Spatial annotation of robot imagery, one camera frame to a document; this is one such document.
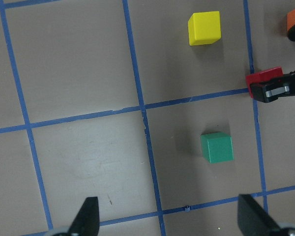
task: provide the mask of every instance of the red block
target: red block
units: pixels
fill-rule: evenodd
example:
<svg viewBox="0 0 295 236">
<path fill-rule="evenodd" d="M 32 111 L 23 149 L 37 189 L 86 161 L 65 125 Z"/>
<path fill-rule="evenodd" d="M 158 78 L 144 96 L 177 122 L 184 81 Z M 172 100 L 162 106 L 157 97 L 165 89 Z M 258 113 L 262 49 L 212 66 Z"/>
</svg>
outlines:
<svg viewBox="0 0 295 236">
<path fill-rule="evenodd" d="M 249 94 L 251 98 L 254 98 L 250 90 L 250 85 L 253 83 L 267 82 L 275 77 L 283 75 L 282 67 L 278 66 L 272 69 L 263 70 L 258 73 L 254 73 L 246 76 L 246 83 L 248 86 Z"/>
</svg>

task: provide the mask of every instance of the grid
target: grid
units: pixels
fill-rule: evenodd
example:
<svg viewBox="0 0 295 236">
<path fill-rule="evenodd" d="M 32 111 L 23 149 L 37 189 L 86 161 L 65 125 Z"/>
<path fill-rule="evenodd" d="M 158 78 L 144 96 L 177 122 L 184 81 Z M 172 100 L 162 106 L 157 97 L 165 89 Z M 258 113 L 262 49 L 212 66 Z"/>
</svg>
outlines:
<svg viewBox="0 0 295 236">
<path fill-rule="evenodd" d="M 3 2 L 3 0 L 0 0 L 0 16 L 1 16 L 2 28 L 3 28 L 3 32 L 4 32 L 5 41 L 7 44 L 8 55 L 9 55 L 10 64 L 12 67 L 12 72 L 13 72 L 13 76 L 14 76 L 14 80 L 15 80 L 15 86 L 16 86 L 19 102 L 21 105 L 21 110 L 22 110 L 24 122 L 25 122 L 24 125 L 17 125 L 17 126 L 0 128 L 0 133 L 8 133 L 8 132 L 13 132 L 13 131 L 26 130 L 27 135 L 28 135 L 28 139 L 29 139 L 29 143 L 30 143 L 32 159 L 34 162 L 34 167 L 35 167 L 37 181 L 38 181 L 40 194 L 41 194 L 41 199 L 42 199 L 42 203 L 43 203 L 43 207 L 44 207 L 44 211 L 45 211 L 47 225 L 48 225 L 49 229 L 52 229 L 53 223 L 51 220 L 51 215 L 50 215 L 50 211 L 49 211 L 49 207 L 48 207 L 47 196 L 46 196 L 43 178 L 42 178 L 42 174 L 41 174 L 41 170 L 40 170 L 40 166 L 39 166 L 39 162 L 38 162 L 38 157 L 37 157 L 37 152 L 36 152 L 32 129 L 38 128 L 38 127 L 43 127 L 43 126 L 54 125 L 54 124 L 60 124 L 60 123 L 64 123 L 64 122 L 71 122 L 71 121 L 75 121 L 75 120 L 91 119 L 91 118 L 105 117 L 105 116 L 111 116 L 111 115 L 122 114 L 122 113 L 141 111 L 142 117 L 143 117 L 143 123 L 146 127 L 145 135 L 146 135 L 149 164 L 150 164 L 150 168 L 151 168 L 151 176 L 152 176 L 152 180 L 153 180 L 157 211 L 145 213 L 145 214 L 140 214 L 140 215 L 124 217 L 124 218 L 119 218 L 119 219 L 114 219 L 114 220 L 107 220 L 107 221 L 101 222 L 100 225 L 105 226 L 105 225 L 117 224 L 117 223 L 131 221 L 131 220 L 137 220 L 137 219 L 158 216 L 161 235 L 165 236 L 166 231 L 165 231 L 165 224 L 164 224 L 164 220 L 163 220 L 163 215 L 184 211 L 184 208 L 178 207 L 178 208 L 173 208 L 173 209 L 168 209 L 168 210 L 162 210 L 158 182 L 157 182 L 156 169 L 155 169 L 155 163 L 154 163 L 154 157 L 153 157 L 153 150 L 152 150 L 152 144 L 151 144 L 151 137 L 150 137 L 149 126 L 148 126 L 147 110 L 159 108 L 159 107 L 165 107 L 165 106 L 172 106 L 172 105 L 180 104 L 180 103 L 189 103 L 189 102 L 201 101 L 201 100 L 206 100 L 206 99 L 211 99 L 211 98 L 247 93 L 248 89 L 246 89 L 246 88 L 234 89 L 234 90 L 229 90 L 229 91 L 221 91 L 221 92 L 209 93 L 209 94 L 205 94 L 205 95 L 186 97 L 186 98 L 182 98 L 182 99 L 175 99 L 175 100 L 170 100 L 170 101 L 163 101 L 163 102 L 146 104 L 144 102 L 142 88 L 141 88 L 140 74 L 139 74 L 138 64 L 137 64 L 135 43 L 134 43 L 133 34 L 132 34 L 132 27 L 131 27 L 131 19 L 130 19 L 130 14 L 129 14 L 128 2 L 127 2 L 127 0 L 122 0 L 127 35 L 128 35 L 128 41 L 129 41 L 129 47 L 130 47 L 130 54 L 131 54 L 131 59 L 132 59 L 133 72 L 134 72 L 134 77 L 135 77 L 135 84 L 136 84 L 137 95 L 138 95 L 138 100 L 139 100 L 139 106 L 126 107 L 126 108 L 123 108 L 121 110 L 116 110 L 116 111 L 102 111 L 102 112 L 96 112 L 96 113 L 91 113 L 91 114 L 84 114 L 84 115 L 71 116 L 71 117 L 58 118 L 58 119 L 53 119 L 53 120 L 46 120 L 46 121 L 31 123 L 30 119 L 29 119 L 23 91 L 22 91 L 22 85 L 21 85 L 21 81 L 19 78 L 19 74 L 18 74 L 18 68 L 16 65 L 15 57 L 14 57 L 14 51 L 13 51 L 12 41 L 11 41 L 10 34 L 9 34 L 9 28 L 8 28 L 8 22 L 7 22 L 5 10 L 9 9 L 9 8 L 14 8 L 14 7 L 22 7 L 22 6 L 27 6 L 27 5 L 41 4 L 41 3 L 53 2 L 53 1 L 57 1 L 57 0 L 25 0 L 25 1 L 15 2 L 15 3 L 7 3 L 7 4 L 5 4 Z M 247 36 L 247 45 L 248 45 L 250 73 L 254 73 L 253 48 L 252 48 L 252 42 L 251 42 L 249 9 L 248 9 L 248 1 L 247 0 L 243 0 L 243 9 L 244 9 L 245 25 L 246 25 L 246 36 Z M 260 179 L 261 179 L 262 191 L 257 192 L 257 193 L 251 193 L 251 194 L 253 197 L 263 197 L 264 209 L 267 210 L 267 208 L 268 208 L 267 207 L 267 196 L 268 195 L 295 190 L 295 185 L 267 191 L 264 162 L 263 162 L 263 153 L 262 153 L 262 144 L 261 144 L 261 131 L 260 131 L 260 126 L 259 126 L 259 122 L 258 122 L 258 103 L 255 100 L 253 101 L 253 112 L 254 112 L 255 132 L 256 132 L 256 141 L 257 141 L 257 149 L 258 149 L 259 169 L 260 169 Z M 190 206 L 190 209 L 191 210 L 201 209 L 201 208 L 205 208 L 205 207 L 212 207 L 212 206 L 236 202 L 236 201 L 237 201 L 237 197 L 232 197 L 232 198 L 222 199 L 222 200 L 218 200 L 218 201 L 207 202 L 204 204 L 192 205 L 192 206 Z"/>
</svg>

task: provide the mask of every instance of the yellow cube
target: yellow cube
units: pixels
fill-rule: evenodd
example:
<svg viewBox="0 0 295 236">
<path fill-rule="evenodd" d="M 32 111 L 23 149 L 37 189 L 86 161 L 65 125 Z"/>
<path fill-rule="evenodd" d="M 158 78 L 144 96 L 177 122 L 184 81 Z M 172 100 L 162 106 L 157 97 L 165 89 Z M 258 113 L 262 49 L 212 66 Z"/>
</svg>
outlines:
<svg viewBox="0 0 295 236">
<path fill-rule="evenodd" d="M 193 13 L 188 21 L 189 44 L 211 44 L 221 38 L 220 12 Z"/>
</svg>

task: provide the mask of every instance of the green cube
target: green cube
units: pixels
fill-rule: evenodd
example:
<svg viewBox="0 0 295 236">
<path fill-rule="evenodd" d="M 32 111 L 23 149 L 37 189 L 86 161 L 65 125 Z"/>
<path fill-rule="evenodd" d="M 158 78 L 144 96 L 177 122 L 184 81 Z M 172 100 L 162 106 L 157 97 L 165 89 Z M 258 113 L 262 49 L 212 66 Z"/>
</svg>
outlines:
<svg viewBox="0 0 295 236">
<path fill-rule="evenodd" d="M 232 137 L 222 132 L 201 135 L 202 154 L 210 163 L 234 160 Z"/>
</svg>

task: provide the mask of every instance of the front face of yellow cube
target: front face of yellow cube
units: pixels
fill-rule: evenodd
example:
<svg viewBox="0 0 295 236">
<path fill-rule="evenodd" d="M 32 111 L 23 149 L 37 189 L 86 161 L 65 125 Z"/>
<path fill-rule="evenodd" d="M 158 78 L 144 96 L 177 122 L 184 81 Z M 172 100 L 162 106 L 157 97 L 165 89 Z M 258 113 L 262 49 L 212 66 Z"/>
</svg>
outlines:
<svg viewBox="0 0 295 236">
<path fill-rule="evenodd" d="M 189 44 L 211 44 L 221 38 L 220 12 L 193 13 L 188 21 Z"/>
</svg>

